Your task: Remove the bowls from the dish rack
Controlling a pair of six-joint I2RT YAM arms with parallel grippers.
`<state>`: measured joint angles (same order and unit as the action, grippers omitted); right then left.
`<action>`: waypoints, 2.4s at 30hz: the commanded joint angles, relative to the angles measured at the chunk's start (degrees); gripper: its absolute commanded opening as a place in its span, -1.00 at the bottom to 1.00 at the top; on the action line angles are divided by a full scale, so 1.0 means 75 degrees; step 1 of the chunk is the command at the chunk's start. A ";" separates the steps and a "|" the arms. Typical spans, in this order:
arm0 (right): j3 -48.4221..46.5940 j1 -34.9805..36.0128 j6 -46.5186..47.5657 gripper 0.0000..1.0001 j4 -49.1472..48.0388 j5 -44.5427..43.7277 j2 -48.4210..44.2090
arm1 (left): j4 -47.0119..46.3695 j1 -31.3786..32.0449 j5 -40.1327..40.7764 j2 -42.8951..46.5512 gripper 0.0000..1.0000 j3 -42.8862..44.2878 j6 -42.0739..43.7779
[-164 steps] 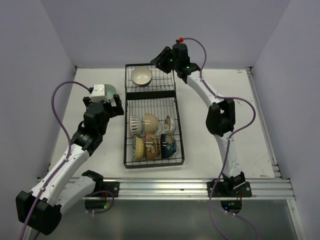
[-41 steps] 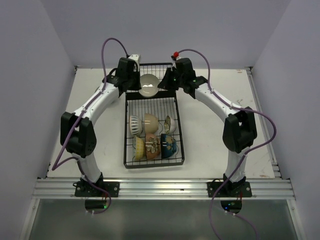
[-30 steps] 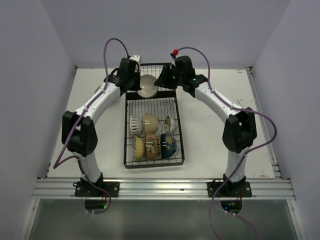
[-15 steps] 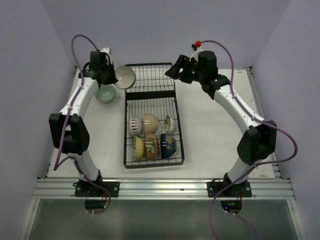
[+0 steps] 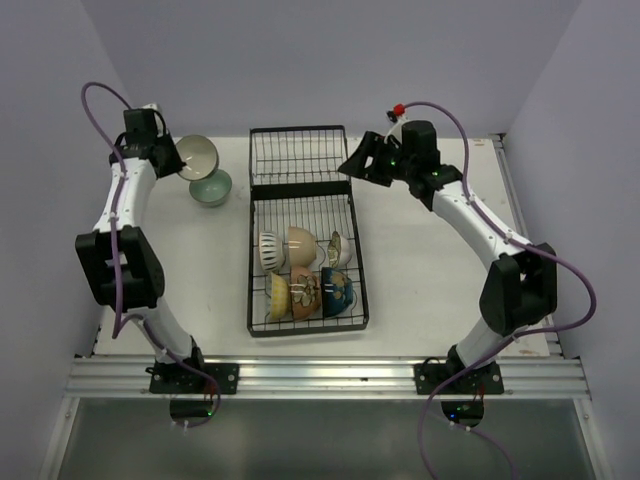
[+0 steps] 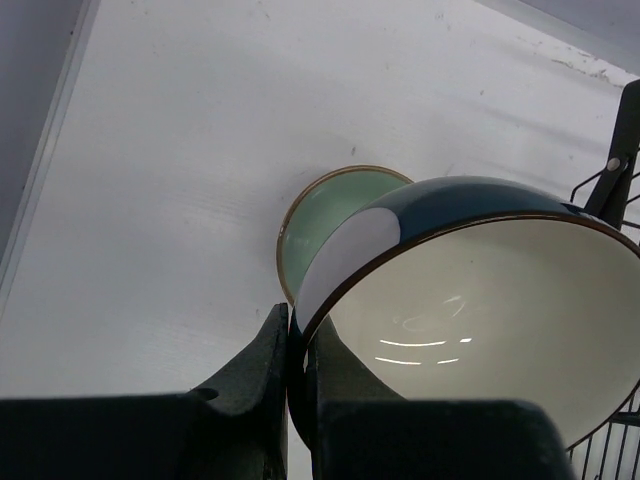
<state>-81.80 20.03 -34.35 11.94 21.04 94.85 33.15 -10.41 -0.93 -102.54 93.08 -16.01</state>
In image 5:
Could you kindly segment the teal white dotted bowl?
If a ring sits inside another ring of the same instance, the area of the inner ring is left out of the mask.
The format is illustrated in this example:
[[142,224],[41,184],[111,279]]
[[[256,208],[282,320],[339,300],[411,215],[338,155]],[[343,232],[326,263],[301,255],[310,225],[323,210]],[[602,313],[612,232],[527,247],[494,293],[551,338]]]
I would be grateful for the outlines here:
[[184,163],[178,175],[187,181],[201,180],[213,175],[219,167],[219,153],[214,143],[201,135],[182,137],[176,144]]

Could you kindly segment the mint green floral bowl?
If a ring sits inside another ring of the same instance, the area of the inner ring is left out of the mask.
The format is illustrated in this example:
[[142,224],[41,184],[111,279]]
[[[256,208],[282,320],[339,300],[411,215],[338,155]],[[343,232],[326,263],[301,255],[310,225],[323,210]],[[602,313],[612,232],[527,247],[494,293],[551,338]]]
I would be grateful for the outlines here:
[[218,207],[226,202],[232,186],[231,176],[219,169],[206,178],[192,181],[189,185],[189,193],[201,206]]

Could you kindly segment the white bowl blue stripes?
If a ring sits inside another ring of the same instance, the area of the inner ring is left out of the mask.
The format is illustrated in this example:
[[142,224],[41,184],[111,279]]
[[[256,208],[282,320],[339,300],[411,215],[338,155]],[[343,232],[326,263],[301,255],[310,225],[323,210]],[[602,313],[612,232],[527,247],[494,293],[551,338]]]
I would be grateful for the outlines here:
[[264,272],[278,272],[286,262],[282,238],[272,231],[260,231],[258,237],[259,261]]

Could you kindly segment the yellow green patterned bowl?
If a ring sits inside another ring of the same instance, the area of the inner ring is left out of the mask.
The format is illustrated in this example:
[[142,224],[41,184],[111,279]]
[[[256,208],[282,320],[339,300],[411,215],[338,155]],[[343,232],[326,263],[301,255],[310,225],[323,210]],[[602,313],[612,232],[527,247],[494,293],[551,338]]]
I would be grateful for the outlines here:
[[290,310],[289,284],[280,275],[271,272],[268,280],[268,319],[271,323],[282,320]]

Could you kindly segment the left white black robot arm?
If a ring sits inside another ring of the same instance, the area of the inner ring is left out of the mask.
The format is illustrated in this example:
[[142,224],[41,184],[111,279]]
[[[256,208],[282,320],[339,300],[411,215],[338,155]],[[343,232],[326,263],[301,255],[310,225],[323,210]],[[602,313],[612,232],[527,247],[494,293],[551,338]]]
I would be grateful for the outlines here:
[[111,185],[104,210],[75,250],[90,290],[114,312],[112,335],[139,328],[154,350],[147,372],[155,394],[197,394],[210,389],[208,369],[193,336],[169,308],[161,262],[142,229],[158,179],[184,167],[166,122],[154,104],[127,109],[125,130],[110,155]]

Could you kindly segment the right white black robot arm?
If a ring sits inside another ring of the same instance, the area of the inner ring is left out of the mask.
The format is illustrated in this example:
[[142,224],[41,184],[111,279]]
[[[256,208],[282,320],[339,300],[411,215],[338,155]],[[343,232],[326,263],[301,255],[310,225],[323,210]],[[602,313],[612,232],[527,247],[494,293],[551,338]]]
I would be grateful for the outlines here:
[[487,271],[479,297],[480,319],[450,348],[444,364],[424,363],[426,378],[447,381],[457,392],[470,391],[503,341],[555,312],[554,249],[547,243],[531,244],[494,214],[477,212],[482,203],[462,172],[442,163],[431,122],[404,121],[389,136],[366,132],[338,170],[385,187],[405,182],[414,198],[458,233]]

